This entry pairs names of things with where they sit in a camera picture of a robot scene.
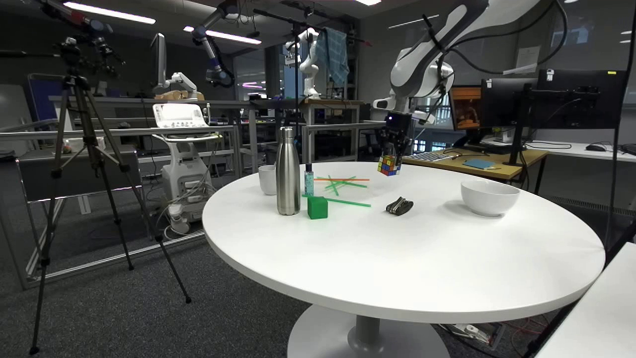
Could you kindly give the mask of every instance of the orange screen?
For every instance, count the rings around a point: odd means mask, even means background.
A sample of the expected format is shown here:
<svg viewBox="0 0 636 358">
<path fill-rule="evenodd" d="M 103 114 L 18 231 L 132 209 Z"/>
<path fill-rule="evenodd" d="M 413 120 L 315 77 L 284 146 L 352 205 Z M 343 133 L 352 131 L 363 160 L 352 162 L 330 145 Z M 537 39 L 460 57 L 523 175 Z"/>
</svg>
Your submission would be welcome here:
<svg viewBox="0 0 636 358">
<path fill-rule="evenodd" d="M 455 130 L 476 129 L 480 127 L 481 87 L 454 87 L 450 90 L 453 101 L 453 120 Z"/>
</svg>

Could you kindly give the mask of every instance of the stainless steel water bottle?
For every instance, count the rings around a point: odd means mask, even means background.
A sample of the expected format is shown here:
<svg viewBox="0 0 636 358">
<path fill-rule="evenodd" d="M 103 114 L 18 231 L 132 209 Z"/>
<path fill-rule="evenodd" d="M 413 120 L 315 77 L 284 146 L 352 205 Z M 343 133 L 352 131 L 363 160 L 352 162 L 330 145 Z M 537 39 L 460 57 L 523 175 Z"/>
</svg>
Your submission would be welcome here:
<svg viewBox="0 0 636 358">
<path fill-rule="evenodd" d="M 280 128 L 280 144 L 276 155 L 276 195 L 281 215 L 300 212 L 300 162 L 294 146 L 294 128 Z"/>
</svg>

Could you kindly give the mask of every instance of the green cube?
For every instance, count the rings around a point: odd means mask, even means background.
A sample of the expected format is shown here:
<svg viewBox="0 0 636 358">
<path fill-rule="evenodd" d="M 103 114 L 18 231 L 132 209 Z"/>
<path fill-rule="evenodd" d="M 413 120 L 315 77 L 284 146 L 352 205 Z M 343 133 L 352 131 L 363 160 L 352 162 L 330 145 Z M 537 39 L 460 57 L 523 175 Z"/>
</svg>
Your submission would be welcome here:
<svg viewBox="0 0 636 358">
<path fill-rule="evenodd" d="M 328 202 L 322 196 L 310 196 L 307 198 L 307 213 L 312 220 L 317 218 L 327 218 Z"/>
</svg>

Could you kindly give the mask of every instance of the blue notebook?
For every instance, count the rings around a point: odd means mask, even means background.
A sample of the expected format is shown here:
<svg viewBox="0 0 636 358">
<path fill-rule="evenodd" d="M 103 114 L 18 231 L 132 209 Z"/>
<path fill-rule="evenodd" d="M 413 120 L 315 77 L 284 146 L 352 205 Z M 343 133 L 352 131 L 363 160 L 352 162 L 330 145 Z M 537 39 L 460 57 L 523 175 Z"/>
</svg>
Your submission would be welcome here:
<svg viewBox="0 0 636 358">
<path fill-rule="evenodd" d="M 473 167 L 473 168 L 477 168 L 477 169 L 487 169 L 487 168 L 491 168 L 493 165 L 495 165 L 494 162 L 488 162 L 488 161 L 483 161 L 481 159 L 471 159 L 469 161 L 466 161 L 464 163 L 465 166 L 469 166 L 469 167 Z"/>
</svg>

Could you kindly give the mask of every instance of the bottle cap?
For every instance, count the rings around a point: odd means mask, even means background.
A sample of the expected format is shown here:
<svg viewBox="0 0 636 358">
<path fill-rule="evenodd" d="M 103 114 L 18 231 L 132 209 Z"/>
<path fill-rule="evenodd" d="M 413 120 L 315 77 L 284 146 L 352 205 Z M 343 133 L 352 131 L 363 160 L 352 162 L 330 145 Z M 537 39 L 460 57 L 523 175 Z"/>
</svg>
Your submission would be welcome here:
<svg viewBox="0 0 636 358">
<path fill-rule="evenodd" d="M 293 138 L 294 137 L 294 127 L 281 127 L 280 128 L 280 137 L 281 138 Z"/>
</svg>

